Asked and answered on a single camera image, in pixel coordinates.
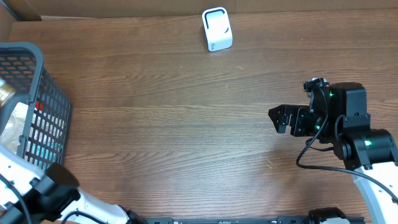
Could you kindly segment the beige clear food pouch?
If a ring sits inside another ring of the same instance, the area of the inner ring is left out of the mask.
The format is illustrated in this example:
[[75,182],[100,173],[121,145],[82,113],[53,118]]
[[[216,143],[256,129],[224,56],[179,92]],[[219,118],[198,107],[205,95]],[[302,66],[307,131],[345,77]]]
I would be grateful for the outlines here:
[[19,137],[23,133],[28,108],[28,105],[18,103],[1,134],[1,144],[14,154],[17,154],[20,145]]

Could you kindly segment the white tube gold cap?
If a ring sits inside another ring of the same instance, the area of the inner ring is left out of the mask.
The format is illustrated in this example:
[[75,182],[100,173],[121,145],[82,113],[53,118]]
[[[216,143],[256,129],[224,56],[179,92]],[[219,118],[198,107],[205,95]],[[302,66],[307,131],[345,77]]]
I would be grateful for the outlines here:
[[5,80],[0,81],[0,104],[3,107],[14,95],[16,90],[11,85],[7,84]]

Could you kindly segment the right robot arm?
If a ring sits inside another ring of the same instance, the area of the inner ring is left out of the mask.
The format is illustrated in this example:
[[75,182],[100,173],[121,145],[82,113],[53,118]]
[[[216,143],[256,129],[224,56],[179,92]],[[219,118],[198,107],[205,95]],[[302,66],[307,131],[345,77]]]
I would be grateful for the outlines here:
[[[278,133],[290,126],[292,136],[308,137],[296,165],[352,175],[372,222],[397,223],[397,144],[389,131],[371,128],[365,87],[316,78],[304,82],[303,90],[309,105],[279,105],[268,112]],[[315,141],[329,144],[328,150],[345,166],[302,164],[300,159]]]

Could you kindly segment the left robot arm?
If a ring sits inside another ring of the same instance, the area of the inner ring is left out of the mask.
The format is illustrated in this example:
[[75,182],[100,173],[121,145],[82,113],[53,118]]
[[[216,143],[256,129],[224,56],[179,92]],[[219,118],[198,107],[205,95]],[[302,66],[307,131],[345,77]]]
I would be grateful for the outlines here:
[[46,170],[1,146],[1,223],[145,223],[131,210],[106,203],[80,188],[54,163]]

